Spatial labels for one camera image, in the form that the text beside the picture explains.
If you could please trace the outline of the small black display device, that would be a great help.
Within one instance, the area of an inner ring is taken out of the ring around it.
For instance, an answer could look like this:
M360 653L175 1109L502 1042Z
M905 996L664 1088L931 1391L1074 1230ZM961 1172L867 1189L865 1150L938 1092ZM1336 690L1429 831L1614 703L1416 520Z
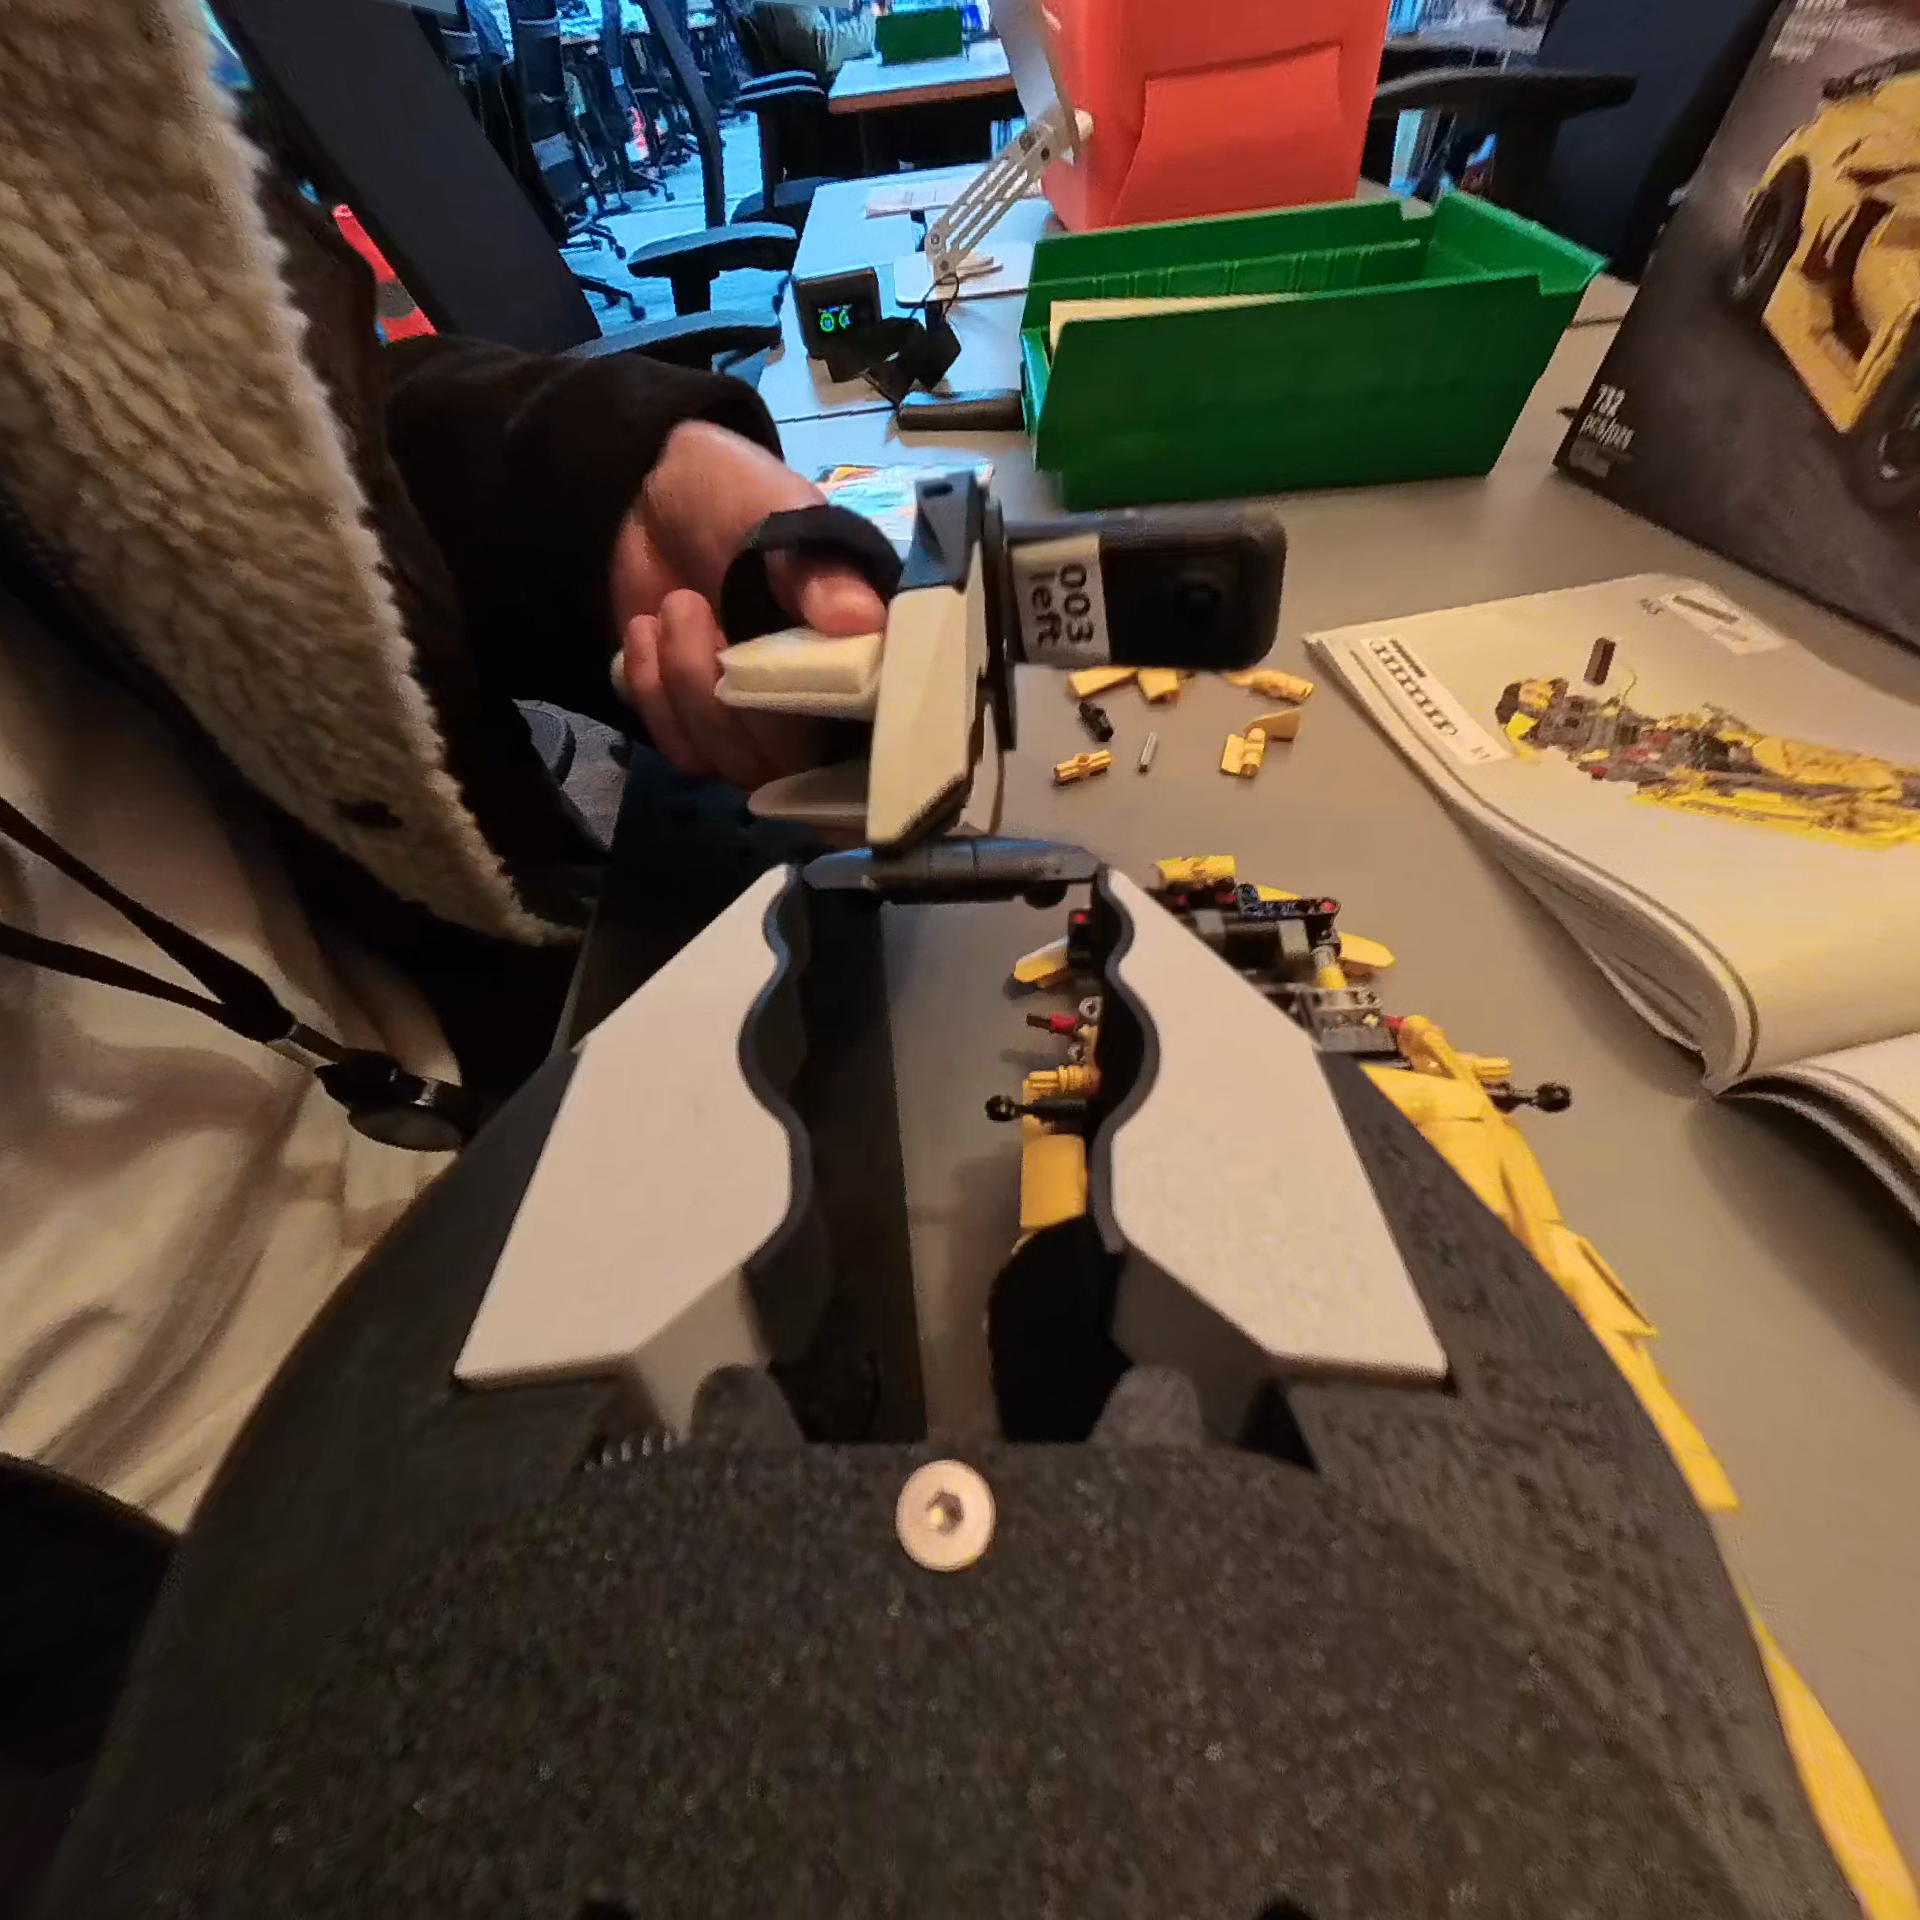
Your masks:
M863 367L874 358L883 324L895 316L881 270L797 273L792 281L801 338L810 360Z

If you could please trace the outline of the red flat sheet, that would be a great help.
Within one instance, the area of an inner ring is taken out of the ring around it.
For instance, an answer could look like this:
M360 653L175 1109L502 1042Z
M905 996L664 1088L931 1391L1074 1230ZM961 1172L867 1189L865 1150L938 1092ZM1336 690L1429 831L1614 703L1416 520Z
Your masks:
M1048 168L1066 229L1350 201L1389 1L1051 1L1048 48L1093 130Z

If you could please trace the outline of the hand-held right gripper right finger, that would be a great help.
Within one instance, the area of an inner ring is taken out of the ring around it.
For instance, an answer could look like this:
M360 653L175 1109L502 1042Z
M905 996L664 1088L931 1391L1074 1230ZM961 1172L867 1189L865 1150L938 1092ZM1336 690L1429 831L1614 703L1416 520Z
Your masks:
M1269 1384L1438 1388L1450 1358L1296 1022L1118 871L1103 964L1093 1221L1111 1335L1238 1437Z

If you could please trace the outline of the open instruction booklet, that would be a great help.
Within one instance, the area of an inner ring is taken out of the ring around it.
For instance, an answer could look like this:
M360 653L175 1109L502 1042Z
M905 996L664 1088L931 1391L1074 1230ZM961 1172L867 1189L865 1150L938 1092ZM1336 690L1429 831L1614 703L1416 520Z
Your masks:
M1307 652L1610 985L1919 1212L1919 708L1669 570Z

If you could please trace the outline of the colourful sticker sheet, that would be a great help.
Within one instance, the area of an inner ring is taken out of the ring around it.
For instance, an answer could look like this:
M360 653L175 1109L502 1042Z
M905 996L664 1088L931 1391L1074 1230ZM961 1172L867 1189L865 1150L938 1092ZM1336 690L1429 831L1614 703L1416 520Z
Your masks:
M869 520L904 559L921 516L921 488L949 476L925 463L830 463L815 476L834 506Z

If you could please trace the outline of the person's left hand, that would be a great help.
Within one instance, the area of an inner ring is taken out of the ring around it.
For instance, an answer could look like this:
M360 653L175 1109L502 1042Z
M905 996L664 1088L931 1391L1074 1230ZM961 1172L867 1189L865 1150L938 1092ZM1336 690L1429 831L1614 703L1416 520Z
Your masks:
M768 450L713 423L683 423L621 522L609 565L616 681L687 777L754 790L834 758L825 722L742 711L717 695L729 644L719 597L737 551L768 516L823 502Z

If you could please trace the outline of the green plastic bin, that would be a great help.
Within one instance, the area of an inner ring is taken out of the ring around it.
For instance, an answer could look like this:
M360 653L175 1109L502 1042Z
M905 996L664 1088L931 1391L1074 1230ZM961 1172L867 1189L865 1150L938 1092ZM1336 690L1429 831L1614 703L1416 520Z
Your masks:
M1603 258L1445 193L1055 233L1021 320L1071 511L1483 476Z

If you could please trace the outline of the orange striped cone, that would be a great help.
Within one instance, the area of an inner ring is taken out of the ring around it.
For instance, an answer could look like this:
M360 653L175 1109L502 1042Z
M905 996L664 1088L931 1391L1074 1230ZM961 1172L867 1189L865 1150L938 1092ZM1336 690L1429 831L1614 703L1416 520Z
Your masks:
M397 345L437 333L418 300L397 273L373 233L360 222L345 201L330 207L331 222L349 246L369 264L376 285L376 333L385 345Z

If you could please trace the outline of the person's white shirt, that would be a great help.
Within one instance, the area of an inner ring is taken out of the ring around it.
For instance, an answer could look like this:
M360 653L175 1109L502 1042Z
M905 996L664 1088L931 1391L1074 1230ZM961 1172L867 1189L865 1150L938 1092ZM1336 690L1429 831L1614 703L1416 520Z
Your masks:
M213 784L15 593L2 792L321 1032L483 1073L446 926ZM301 1335L451 1167L362 1136L312 1069L173 1001L6 957L2 1441L181 1526Z

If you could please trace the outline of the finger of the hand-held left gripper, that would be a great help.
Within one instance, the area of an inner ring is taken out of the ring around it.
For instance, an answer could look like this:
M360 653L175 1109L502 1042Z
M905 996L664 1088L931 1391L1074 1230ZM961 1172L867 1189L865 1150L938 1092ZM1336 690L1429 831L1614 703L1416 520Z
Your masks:
M987 661L983 573L913 588L891 602L871 722L869 847L904 853L965 815L987 746Z

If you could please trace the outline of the grey desk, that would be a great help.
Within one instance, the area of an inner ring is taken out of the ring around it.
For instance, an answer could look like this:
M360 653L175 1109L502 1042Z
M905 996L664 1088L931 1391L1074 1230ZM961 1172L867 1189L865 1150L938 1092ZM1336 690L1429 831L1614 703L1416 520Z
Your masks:
M1601 277L1487 478L1290 496L1277 661L1314 673L1305 634L1643 570L1729 590L1746 610L1886 687L1915 661L1881 634L1626 516L1552 465L1632 301ZM1245 700L1192 684L1170 708L1121 701L1121 765L1051 790L1081 735L1058 681L1025 677L1011 831L1064 837L1134 874L1232 853L1344 903L1395 954L1391 1004L1503 1050L1522 1082L1569 1082L1528 1119L1569 1221L1661 1333L1655 1352L1743 1505L1722 1524L1743 1586L1874 1784L1915 1863L1919 1289L1915 1223L1835 1140L1749 1100L1705 1100L1661 1039L1440 807L1370 717L1325 684L1261 780L1216 769ZM1149 732L1160 758L1141 777Z

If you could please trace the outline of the yellow toy brick car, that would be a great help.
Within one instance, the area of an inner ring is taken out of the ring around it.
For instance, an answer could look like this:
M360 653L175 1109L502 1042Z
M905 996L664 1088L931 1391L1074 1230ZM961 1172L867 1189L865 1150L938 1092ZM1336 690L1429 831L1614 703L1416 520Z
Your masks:
M1434 1020L1383 1014L1365 990L1395 957L1337 929L1337 901L1238 877L1230 854L1160 863L1150 897L1214 938L1325 1050L1355 1039L1355 1062L1455 1174L1512 1230L1569 1296L1664 1440L1699 1510L1731 1517L1743 1502L1705 1433L1654 1352L1658 1328L1601 1252L1576 1232L1517 1125L1518 1109L1560 1112L1560 1086L1517 1088L1512 1062L1450 1042ZM1761 1612L1743 1598L1792 1765L1815 1821L1864 1916L1915 1916L1915 1878L1857 1754L1792 1665Z

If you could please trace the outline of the toy car set cardboard box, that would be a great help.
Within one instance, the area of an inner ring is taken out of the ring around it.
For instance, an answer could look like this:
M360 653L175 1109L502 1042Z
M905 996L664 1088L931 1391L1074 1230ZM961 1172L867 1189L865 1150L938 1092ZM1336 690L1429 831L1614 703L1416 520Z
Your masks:
M1915 646L1915 5L1781 5L1554 462Z

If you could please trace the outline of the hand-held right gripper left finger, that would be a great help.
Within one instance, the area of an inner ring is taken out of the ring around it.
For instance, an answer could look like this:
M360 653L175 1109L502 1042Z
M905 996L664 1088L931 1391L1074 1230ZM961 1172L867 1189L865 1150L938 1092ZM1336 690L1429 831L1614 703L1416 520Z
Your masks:
M777 1272L813 1199L801 908L801 869L766 871L573 1050L459 1384L613 1383L688 1433L713 1374L808 1338L818 1286Z

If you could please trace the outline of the pile of yellow brick parts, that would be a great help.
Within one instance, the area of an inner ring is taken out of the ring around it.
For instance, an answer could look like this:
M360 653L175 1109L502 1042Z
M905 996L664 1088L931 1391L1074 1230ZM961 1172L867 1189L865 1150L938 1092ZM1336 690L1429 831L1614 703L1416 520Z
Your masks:
M1105 697L1123 687L1134 687L1149 708L1170 708L1183 700L1187 684L1193 679L1198 679L1193 669L1153 664L1096 664L1071 672L1066 685L1077 722L1088 737L1085 752L1109 750L1114 753L1115 724L1105 706ZM1301 734L1304 708L1312 697L1312 684L1285 669L1263 664L1230 669L1218 673L1218 679L1238 687L1249 701L1263 701L1261 708L1250 706L1240 717L1218 757L1218 773L1224 777L1255 781L1267 757Z

